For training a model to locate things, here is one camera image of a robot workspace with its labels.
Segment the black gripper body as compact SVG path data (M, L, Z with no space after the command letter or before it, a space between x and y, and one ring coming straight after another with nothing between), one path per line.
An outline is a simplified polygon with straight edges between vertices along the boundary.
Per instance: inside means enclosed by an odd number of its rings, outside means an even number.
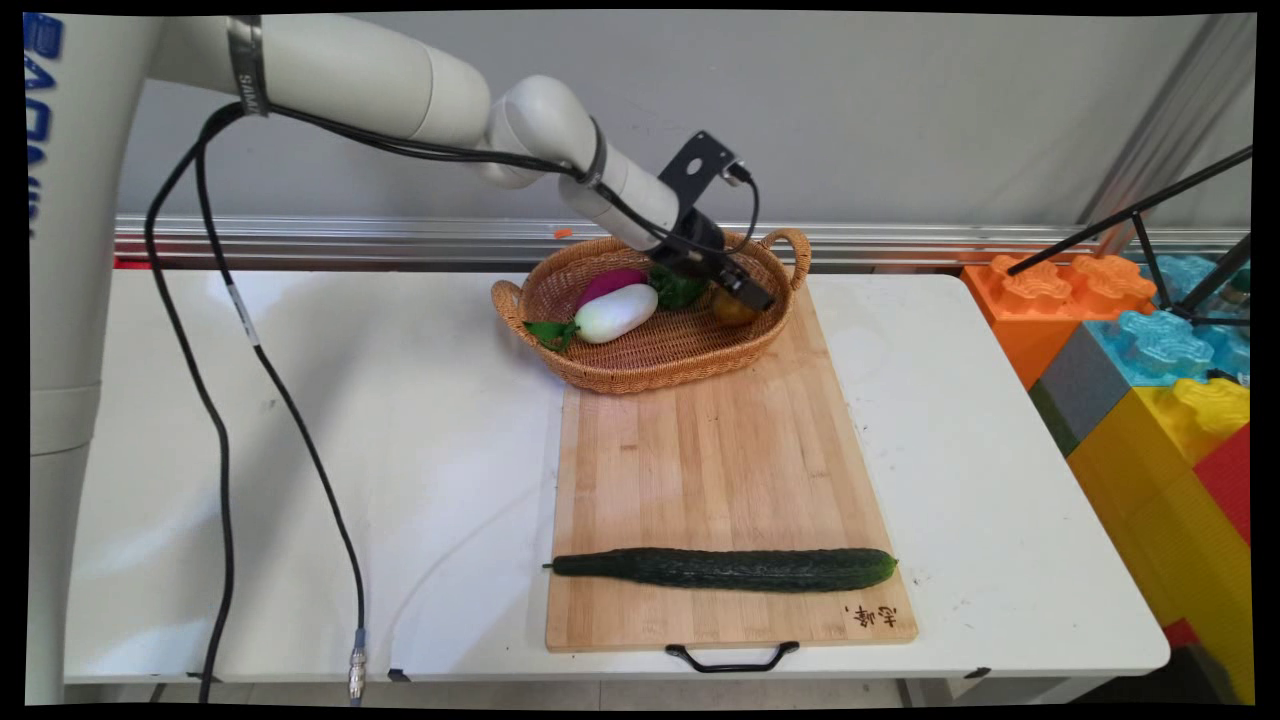
M673 229L655 225L659 245L652 250L652 261L672 272L672 265L682 260L722 260L724 234L708 217L696 209L681 215Z

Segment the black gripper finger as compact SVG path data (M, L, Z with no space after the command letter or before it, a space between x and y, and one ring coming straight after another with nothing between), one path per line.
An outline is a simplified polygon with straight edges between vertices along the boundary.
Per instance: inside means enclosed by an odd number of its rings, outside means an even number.
M742 290L742 268L735 260L682 260L672 272L676 297L699 297L712 284L731 295Z
M756 265L750 260L722 259L722 290L736 302L754 313L767 313L774 305L769 278L753 274Z

